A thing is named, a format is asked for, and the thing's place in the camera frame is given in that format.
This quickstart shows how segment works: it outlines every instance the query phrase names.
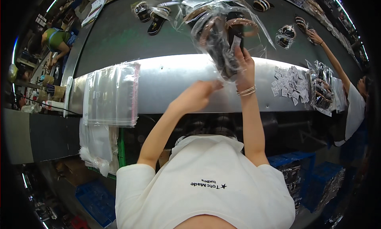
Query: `stainless steel surface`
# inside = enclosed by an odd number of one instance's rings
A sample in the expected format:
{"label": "stainless steel surface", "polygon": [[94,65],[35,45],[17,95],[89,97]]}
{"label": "stainless steel surface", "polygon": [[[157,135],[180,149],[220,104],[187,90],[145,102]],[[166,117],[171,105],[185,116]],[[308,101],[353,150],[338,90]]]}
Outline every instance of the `stainless steel surface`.
{"label": "stainless steel surface", "polygon": [[61,86],[66,86],[69,76],[73,76],[77,67],[81,52],[85,46],[86,40],[93,28],[94,21],[84,26],[79,32],[66,62],[64,74],[62,75]]}
{"label": "stainless steel surface", "polygon": [[[308,111],[309,103],[294,106],[291,98],[273,96],[271,83],[275,80],[275,66],[290,68],[292,65],[274,60],[254,58],[255,83],[261,112]],[[140,66],[138,112],[161,114],[170,102],[197,80],[221,79],[207,55],[172,55],[137,60]],[[306,68],[296,66],[305,73]],[[74,80],[70,91],[69,110],[82,113],[83,90],[87,75]],[[201,112],[241,112],[241,101],[236,95],[235,83],[225,82],[224,88],[213,93],[209,105]]]}

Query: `black hair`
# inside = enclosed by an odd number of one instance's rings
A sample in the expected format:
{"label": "black hair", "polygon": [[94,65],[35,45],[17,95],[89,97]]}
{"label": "black hair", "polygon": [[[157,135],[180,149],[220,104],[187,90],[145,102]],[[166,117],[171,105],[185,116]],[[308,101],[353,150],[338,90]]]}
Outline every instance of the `black hair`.
{"label": "black hair", "polygon": [[369,93],[369,90],[372,86],[373,80],[369,77],[369,75],[365,76],[365,91]]}
{"label": "black hair", "polygon": [[38,54],[41,52],[41,40],[42,40],[42,34],[40,32],[37,32],[34,34],[34,36],[31,37],[31,39],[28,42],[28,52],[31,55]]}

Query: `white t-shirt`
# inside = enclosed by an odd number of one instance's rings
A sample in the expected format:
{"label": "white t-shirt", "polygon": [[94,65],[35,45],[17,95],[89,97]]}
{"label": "white t-shirt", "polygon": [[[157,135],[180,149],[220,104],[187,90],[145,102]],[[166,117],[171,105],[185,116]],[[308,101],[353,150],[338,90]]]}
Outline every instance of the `white t-shirt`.
{"label": "white t-shirt", "polygon": [[365,118],[365,100],[352,83],[350,83],[349,86],[348,102],[349,107],[345,125],[345,140],[335,142],[336,146],[343,145],[353,133],[357,131]]}
{"label": "white t-shirt", "polygon": [[208,214],[236,228],[290,228],[294,201],[283,174],[256,167],[243,144],[220,135],[195,135],[172,149],[155,175],[149,165],[117,171],[115,212],[119,229],[172,229]]}

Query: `woman's hand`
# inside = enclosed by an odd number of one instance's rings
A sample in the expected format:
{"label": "woman's hand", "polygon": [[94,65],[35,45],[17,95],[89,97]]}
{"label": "woman's hand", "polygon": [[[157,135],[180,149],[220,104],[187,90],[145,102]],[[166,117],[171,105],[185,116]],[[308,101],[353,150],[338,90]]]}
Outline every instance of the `woman's hand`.
{"label": "woman's hand", "polygon": [[310,30],[306,30],[307,35],[311,38],[311,40],[319,45],[321,45],[324,41],[323,39],[315,32]]}
{"label": "woman's hand", "polygon": [[219,80],[197,81],[180,94],[169,108],[177,113],[185,115],[190,112],[197,112],[207,106],[210,95],[222,89],[223,85]]}
{"label": "woman's hand", "polygon": [[58,62],[58,58],[54,57],[53,60],[51,61],[51,66],[57,64],[57,62]]}
{"label": "woman's hand", "polygon": [[237,74],[236,85],[238,92],[242,92],[255,85],[255,63],[246,48],[243,48],[242,53],[241,48],[237,46],[235,56],[241,66],[241,71]]}

